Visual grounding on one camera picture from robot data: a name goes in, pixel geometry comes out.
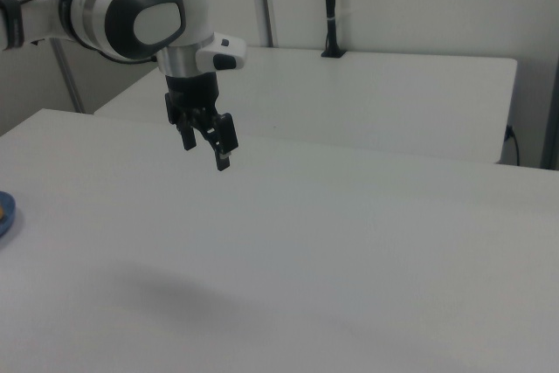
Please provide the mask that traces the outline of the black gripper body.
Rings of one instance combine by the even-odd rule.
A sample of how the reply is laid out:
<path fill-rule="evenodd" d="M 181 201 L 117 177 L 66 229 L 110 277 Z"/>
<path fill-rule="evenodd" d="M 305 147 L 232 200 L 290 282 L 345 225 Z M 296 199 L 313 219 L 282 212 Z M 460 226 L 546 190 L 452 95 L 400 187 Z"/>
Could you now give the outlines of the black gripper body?
<path fill-rule="evenodd" d="M 190 78 L 166 76 L 165 80 L 168 87 L 165 104 L 170 124 L 176 125 L 186 114 L 187 120 L 195 116 L 203 127 L 215 127 L 215 123 L 220 119 L 216 109 L 219 89 L 215 73 L 204 73 Z"/>

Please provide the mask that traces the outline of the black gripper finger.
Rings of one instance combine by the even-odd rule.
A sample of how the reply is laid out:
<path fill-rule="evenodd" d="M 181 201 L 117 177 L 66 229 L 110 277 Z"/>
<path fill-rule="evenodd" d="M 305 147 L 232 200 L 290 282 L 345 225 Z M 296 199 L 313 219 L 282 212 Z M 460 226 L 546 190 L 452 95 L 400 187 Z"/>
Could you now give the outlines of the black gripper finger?
<path fill-rule="evenodd" d="M 181 113 L 179 116 L 176 128 L 180 133 L 185 150 L 192 150 L 196 145 L 196 137 L 194 128 L 190 124 L 189 116 L 186 113 Z"/>
<path fill-rule="evenodd" d="M 238 138 L 231 114 L 219 114 L 216 109 L 203 108 L 197 118 L 198 130 L 211 145 L 218 171 L 230 167 L 231 152 L 238 148 Z"/>

